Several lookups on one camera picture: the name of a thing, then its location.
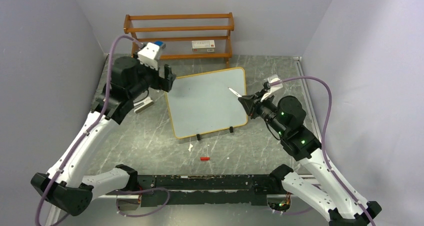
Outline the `white red-ended marker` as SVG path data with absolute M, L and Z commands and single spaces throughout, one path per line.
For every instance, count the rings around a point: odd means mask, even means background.
M 232 89 L 232 88 L 228 88 L 229 89 L 229 91 L 230 92 L 232 92 L 235 96 L 237 96 L 238 98 L 240 98 L 240 97 L 242 97 L 242 95 L 241 94 L 239 94 L 237 91 L 235 91 L 234 89 Z

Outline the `yellow framed whiteboard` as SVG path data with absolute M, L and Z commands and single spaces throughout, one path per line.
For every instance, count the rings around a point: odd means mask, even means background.
M 233 67 L 177 77 L 165 98 L 177 139 L 247 124 L 248 117 L 228 88 L 246 95 L 246 72 Z

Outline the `red marker cap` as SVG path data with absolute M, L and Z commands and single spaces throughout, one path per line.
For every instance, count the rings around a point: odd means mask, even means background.
M 205 161 L 209 161 L 210 160 L 210 157 L 200 157 L 199 158 L 202 162 L 205 162 Z

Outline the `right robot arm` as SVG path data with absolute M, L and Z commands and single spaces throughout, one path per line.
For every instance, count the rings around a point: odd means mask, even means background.
M 238 96 L 247 116 L 260 117 L 284 151 L 306 168 L 321 188 L 305 181 L 292 168 L 282 164 L 271 172 L 270 188 L 294 194 L 319 212 L 330 226 L 374 225 L 382 208 L 376 201 L 361 196 L 325 158 L 319 139 L 304 126 L 306 112 L 294 96 L 285 96 L 277 104 L 273 97 L 262 99 L 262 93 Z

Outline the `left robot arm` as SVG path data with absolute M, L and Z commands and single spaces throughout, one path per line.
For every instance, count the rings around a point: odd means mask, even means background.
M 30 183 L 42 199 L 71 216 L 78 216 L 94 199 L 118 190 L 132 194 L 140 189 L 135 169 L 120 164 L 108 172 L 86 174 L 93 155 L 107 136 L 134 108 L 135 99 L 148 89 L 169 92 L 176 79 L 170 65 L 150 66 L 145 59 L 122 56 L 111 61 L 107 81 L 87 115 L 83 127 L 59 160 Z

